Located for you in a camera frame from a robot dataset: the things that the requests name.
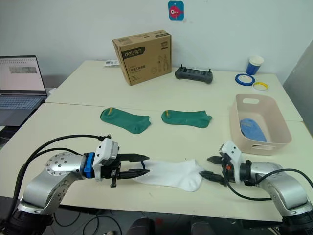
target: cup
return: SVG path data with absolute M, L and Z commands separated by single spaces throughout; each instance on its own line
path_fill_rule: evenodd
M 258 56 L 258 55 L 250 56 L 246 73 L 249 75 L 255 75 L 263 62 L 264 62 L 264 59 L 261 56 Z

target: basket handle hole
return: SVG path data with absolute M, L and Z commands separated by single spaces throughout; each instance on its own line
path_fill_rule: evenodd
M 256 148 L 256 149 L 262 149 L 262 150 L 273 150 L 275 148 L 275 146 L 263 145 L 263 144 L 254 144 L 251 147 Z
M 243 103 L 244 104 L 258 104 L 260 100 L 258 99 L 251 99 L 251 98 L 244 98 Z

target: tape roll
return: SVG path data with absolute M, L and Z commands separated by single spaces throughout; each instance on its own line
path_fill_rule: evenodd
M 254 77 L 252 77 L 251 75 L 246 74 L 246 73 L 241 73 L 241 74 L 236 75 L 235 81 L 238 84 L 240 84 L 242 86 L 246 86 L 246 87 L 252 86 L 252 84 L 255 83 Z
M 269 90 L 268 84 L 264 82 L 256 82 L 252 85 L 252 87 L 256 89 L 257 91 L 261 91 L 261 92 L 266 92 Z

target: sock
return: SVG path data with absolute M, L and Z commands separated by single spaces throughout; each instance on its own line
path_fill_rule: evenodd
M 139 183 L 176 187 L 188 192 L 194 192 L 200 187 L 202 176 L 199 172 L 203 168 L 194 159 L 180 163 L 154 160 L 146 160 L 144 163 L 150 172 L 133 178 Z M 134 169 L 140 168 L 140 163 L 134 166 Z
M 149 116 L 139 116 L 115 108 L 103 110 L 100 119 L 104 122 L 122 127 L 133 134 L 140 134 L 151 124 Z
M 211 119 L 212 117 L 207 115 L 205 111 L 182 112 L 166 110 L 162 113 L 162 120 L 172 125 L 188 125 L 205 128 L 209 125 Z

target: cardboard box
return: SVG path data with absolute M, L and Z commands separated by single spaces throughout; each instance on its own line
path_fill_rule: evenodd
M 172 71 L 171 35 L 164 30 L 113 40 L 114 49 L 129 85 Z

